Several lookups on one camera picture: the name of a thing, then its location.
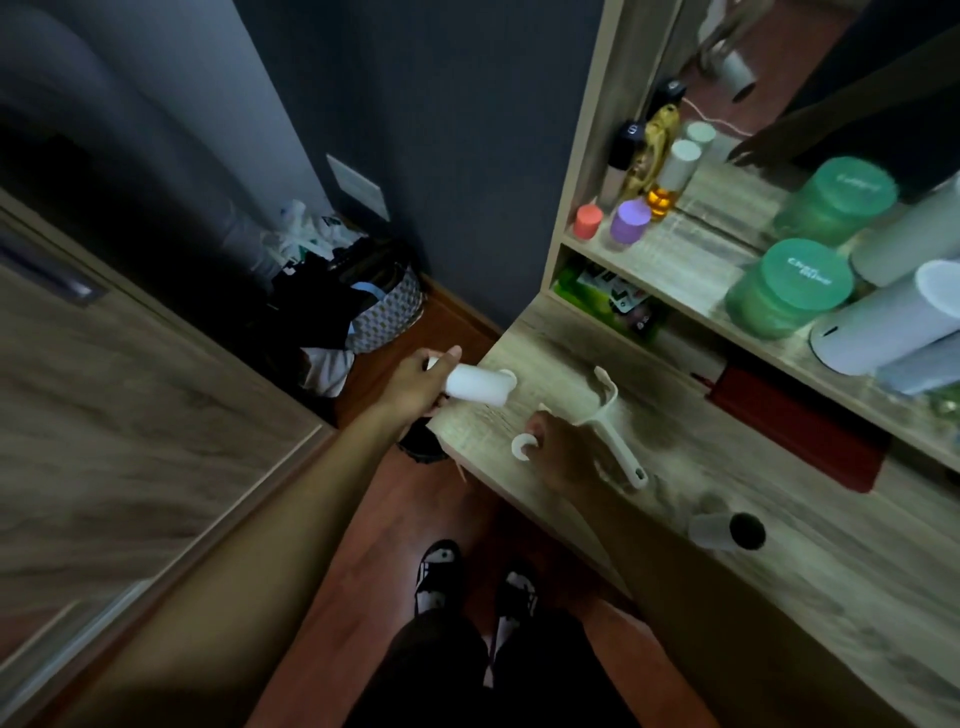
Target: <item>green lid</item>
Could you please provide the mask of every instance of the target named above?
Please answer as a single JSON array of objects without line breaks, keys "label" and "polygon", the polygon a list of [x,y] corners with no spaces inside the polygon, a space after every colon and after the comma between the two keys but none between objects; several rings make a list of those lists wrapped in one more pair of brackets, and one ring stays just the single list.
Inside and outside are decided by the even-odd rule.
[{"label": "green lid", "polygon": [[897,201],[897,183],[869,161],[834,157],[817,169],[811,183],[828,205],[849,215],[874,217]]},{"label": "green lid", "polygon": [[801,311],[829,311],[853,291],[842,257],[813,240],[781,240],[759,263],[760,279],[777,299]]}]

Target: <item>dark gray wall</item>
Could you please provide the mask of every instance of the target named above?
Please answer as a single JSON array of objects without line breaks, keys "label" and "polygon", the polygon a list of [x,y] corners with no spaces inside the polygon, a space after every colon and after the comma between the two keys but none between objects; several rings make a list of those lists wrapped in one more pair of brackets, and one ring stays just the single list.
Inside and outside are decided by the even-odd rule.
[{"label": "dark gray wall", "polygon": [[[536,295],[602,0],[235,0],[333,205],[502,326]],[[330,153],[392,222],[340,193]]]}]

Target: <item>person's left hand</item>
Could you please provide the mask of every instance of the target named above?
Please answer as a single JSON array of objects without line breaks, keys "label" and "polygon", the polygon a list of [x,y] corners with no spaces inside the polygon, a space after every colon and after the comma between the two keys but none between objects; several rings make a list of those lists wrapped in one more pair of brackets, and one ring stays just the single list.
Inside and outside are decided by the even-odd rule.
[{"label": "person's left hand", "polygon": [[[447,353],[418,349],[399,363],[377,401],[392,424],[400,428],[397,439],[402,439],[418,419],[432,417],[446,404],[446,378],[460,362],[462,353],[460,347],[452,347]],[[431,356],[438,356],[439,360],[425,371],[423,368]]]}]

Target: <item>white cable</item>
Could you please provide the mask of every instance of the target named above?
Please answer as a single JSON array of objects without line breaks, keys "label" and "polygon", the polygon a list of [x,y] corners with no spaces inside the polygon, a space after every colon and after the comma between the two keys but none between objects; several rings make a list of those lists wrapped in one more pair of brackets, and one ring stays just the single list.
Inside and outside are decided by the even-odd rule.
[{"label": "white cable", "polygon": [[743,136],[743,137],[753,136],[752,132],[744,132],[742,129],[739,129],[738,127],[734,126],[729,121],[724,121],[723,119],[711,119],[709,116],[706,116],[702,111],[700,111],[700,107],[698,107],[696,104],[694,104],[692,101],[690,101],[686,97],[684,97],[684,102],[687,104],[690,104],[693,110],[697,112],[697,115],[704,121],[709,122],[710,124],[720,124],[721,126],[727,127],[728,129],[733,129],[735,132],[737,132],[738,134],[740,134],[740,136]]}]

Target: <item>red cap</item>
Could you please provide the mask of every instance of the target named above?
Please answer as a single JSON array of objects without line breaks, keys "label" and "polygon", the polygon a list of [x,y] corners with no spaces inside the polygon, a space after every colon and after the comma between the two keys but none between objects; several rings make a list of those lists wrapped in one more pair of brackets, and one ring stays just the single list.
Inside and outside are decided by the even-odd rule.
[{"label": "red cap", "polygon": [[603,210],[596,205],[577,207],[577,219],[573,221],[573,234],[581,240],[590,240],[603,222]]}]

